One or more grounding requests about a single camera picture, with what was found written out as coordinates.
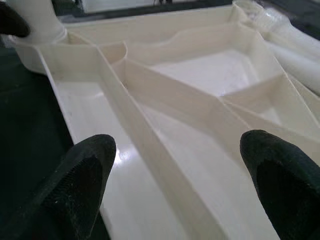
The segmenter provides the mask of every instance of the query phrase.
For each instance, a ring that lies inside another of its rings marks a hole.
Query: white plastic part
[[[115,138],[100,208],[112,239],[279,239],[240,137],[266,130],[320,165],[319,103],[240,23],[263,9],[241,7],[68,24],[60,39],[18,46],[39,57],[75,143]]]
[[[52,43],[65,35],[65,27],[57,19],[51,0],[6,0],[29,25],[30,35],[14,38],[17,43]]]
[[[269,43],[268,45],[286,72],[320,94],[320,62],[310,60],[294,51],[273,43]]]
[[[57,19],[51,0],[6,0],[29,25],[27,37],[10,36],[24,66],[37,73],[45,74],[37,45],[50,44],[67,36],[65,27]]]

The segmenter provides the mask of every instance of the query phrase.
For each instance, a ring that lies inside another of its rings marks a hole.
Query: compartment
[[[145,131],[141,126],[130,126],[131,122],[127,120],[131,116],[123,113],[117,104],[120,101],[125,106],[131,105],[123,102],[123,98],[117,98],[120,96],[118,91],[114,92],[117,88],[106,87],[105,79],[112,84],[115,78],[99,51],[90,46],[52,45],[43,46],[41,53],[74,143],[95,134],[109,134],[115,138],[117,154],[100,208],[111,237],[191,238],[192,228],[187,228],[180,220],[168,201],[168,193],[162,189],[163,184],[158,183],[159,178],[149,170],[150,164],[146,164],[159,160],[159,156],[153,155],[157,144],[152,141],[147,148],[148,155],[146,151],[142,154],[137,148],[137,139],[128,134],[128,129]]]
[[[283,73],[260,34],[240,24],[189,29],[166,42],[127,47],[129,59],[215,96]]]
[[[77,33],[94,44],[124,40],[151,43],[169,39],[181,30],[215,26],[245,18],[243,13],[229,5],[86,22],[85,24],[66,24],[66,27],[70,32]]]
[[[286,75],[226,95],[223,99],[306,137],[319,139],[318,122]]]
[[[124,69],[124,86],[226,236],[278,239],[239,153],[250,128],[212,95],[128,59]]]
[[[271,121],[259,117],[257,114],[237,106],[233,103],[225,101],[230,109],[245,120],[253,129],[265,130],[268,133],[278,136],[303,150],[315,163],[320,166],[320,142],[305,137],[299,133],[292,132],[291,130],[279,126]]]

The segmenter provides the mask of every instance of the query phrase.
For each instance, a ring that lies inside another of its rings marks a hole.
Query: white plastic cylinder
[[[31,45],[54,42],[65,35],[65,27],[57,19],[51,0],[6,0],[30,26],[31,33],[17,42]]]

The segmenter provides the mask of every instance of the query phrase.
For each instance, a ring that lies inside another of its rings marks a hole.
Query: glossy plastic surface
[[[240,137],[266,130],[320,164],[319,100],[246,21],[238,6],[103,20],[38,47],[73,141],[115,138],[112,239],[278,239]]]

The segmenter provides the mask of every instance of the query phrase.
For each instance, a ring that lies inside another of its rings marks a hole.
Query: cylindrical tube
[[[17,42],[31,45],[51,43],[65,35],[65,28],[57,19],[51,0],[6,0],[29,25],[31,33]]]

